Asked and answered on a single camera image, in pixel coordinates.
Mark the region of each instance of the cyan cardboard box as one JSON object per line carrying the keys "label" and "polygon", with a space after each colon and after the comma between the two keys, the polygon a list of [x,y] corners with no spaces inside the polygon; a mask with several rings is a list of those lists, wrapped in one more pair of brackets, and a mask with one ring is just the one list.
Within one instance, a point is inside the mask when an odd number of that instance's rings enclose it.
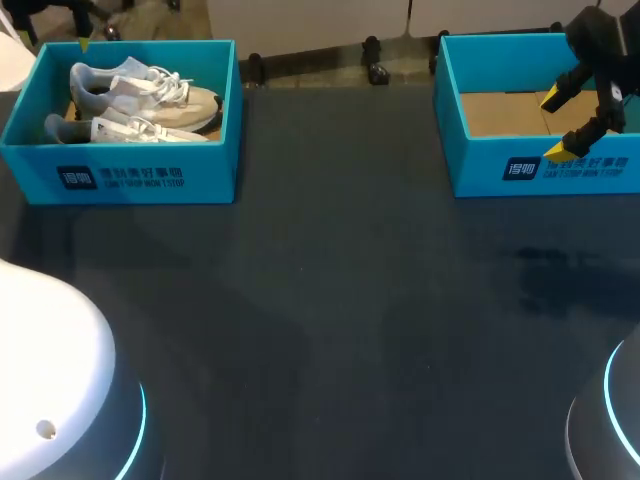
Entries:
{"label": "cyan cardboard box", "polygon": [[[434,106],[456,197],[640,192],[637,98],[625,107],[626,133],[606,135],[587,158],[566,164],[543,157],[561,135],[470,134],[462,94],[547,91],[576,64],[564,34],[442,38]],[[495,114],[487,111],[488,116]],[[573,130],[587,120],[577,119]]]}
{"label": "cyan cardboard box", "polygon": [[[76,62],[113,68],[132,56],[223,98],[220,140],[208,143],[43,143],[48,114],[65,116]],[[34,205],[203,204],[234,199],[242,84],[233,41],[49,43],[18,97],[0,151]]]}

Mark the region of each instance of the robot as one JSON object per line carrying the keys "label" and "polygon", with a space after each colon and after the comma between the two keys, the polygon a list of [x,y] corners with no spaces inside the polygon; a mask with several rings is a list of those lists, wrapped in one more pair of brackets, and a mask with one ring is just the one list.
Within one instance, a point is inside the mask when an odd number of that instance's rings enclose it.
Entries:
{"label": "robot", "polygon": [[585,157],[607,130],[622,133],[625,98],[640,87],[640,1],[620,18],[586,7],[566,26],[567,41],[579,63],[560,75],[541,108],[554,113],[594,78],[599,106],[582,128],[568,132],[545,157],[561,163]]}
{"label": "robot", "polygon": [[640,478],[640,327],[575,398],[565,449],[576,480]]}
{"label": "robot", "polygon": [[162,480],[145,390],[98,308],[0,260],[0,478]]}

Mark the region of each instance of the white cabinet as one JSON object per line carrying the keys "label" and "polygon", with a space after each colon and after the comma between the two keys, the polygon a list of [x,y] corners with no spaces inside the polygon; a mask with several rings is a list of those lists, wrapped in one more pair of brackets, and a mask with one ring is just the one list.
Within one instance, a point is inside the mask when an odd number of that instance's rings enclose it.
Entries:
{"label": "white cabinet", "polygon": [[[636,0],[602,0],[612,15],[627,11]],[[595,0],[413,0],[409,33],[414,37],[481,33],[549,27],[570,22]]]}
{"label": "white cabinet", "polygon": [[409,0],[207,0],[213,38],[238,56],[283,55],[401,36]]}

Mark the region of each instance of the white sneaker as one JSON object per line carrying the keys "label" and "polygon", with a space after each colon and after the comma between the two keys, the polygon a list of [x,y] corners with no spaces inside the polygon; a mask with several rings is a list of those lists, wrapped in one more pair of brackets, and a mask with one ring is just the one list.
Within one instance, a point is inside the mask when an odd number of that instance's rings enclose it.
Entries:
{"label": "white sneaker", "polygon": [[204,131],[219,123],[222,98],[190,82],[132,57],[112,70],[76,63],[69,75],[71,97],[87,120],[111,107],[163,127]]}
{"label": "white sneaker", "polygon": [[54,143],[169,143],[208,142],[197,133],[166,128],[139,117],[128,117],[113,108],[92,120],[68,122],[51,114],[44,122],[47,137]]}

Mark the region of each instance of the blue led light ring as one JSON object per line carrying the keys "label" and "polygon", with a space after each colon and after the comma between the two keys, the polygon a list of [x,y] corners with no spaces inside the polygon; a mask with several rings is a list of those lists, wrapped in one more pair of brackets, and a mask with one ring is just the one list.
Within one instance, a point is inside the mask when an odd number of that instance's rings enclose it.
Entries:
{"label": "blue led light ring", "polygon": [[611,396],[609,395],[609,374],[611,372],[611,364],[613,363],[613,357],[616,356],[616,352],[620,348],[623,342],[620,342],[620,345],[616,347],[611,356],[609,357],[609,361],[607,362],[607,368],[604,370],[604,401],[607,405],[607,411],[609,412],[609,418],[611,419],[611,423],[613,425],[613,429],[618,434],[618,438],[624,445],[624,448],[627,449],[631,458],[633,458],[638,465],[640,465],[640,455],[634,450],[633,446],[625,436],[620,424],[618,423],[618,419],[616,419],[615,413],[613,413],[613,406],[611,405]]}
{"label": "blue led light ring", "polygon": [[124,467],[122,467],[122,470],[120,470],[120,473],[116,476],[114,480],[122,480],[125,477],[129,469],[131,468],[131,465],[133,465],[133,461],[136,459],[136,455],[138,455],[138,451],[140,450],[140,445],[142,444],[144,429],[147,425],[147,401],[144,398],[144,390],[142,390],[142,385],[140,385],[140,395],[142,395],[142,422],[140,423],[140,431],[138,432],[138,438],[136,439],[136,444],[133,446],[133,450],[131,451],[131,454],[129,455],[127,462],[124,464]]}

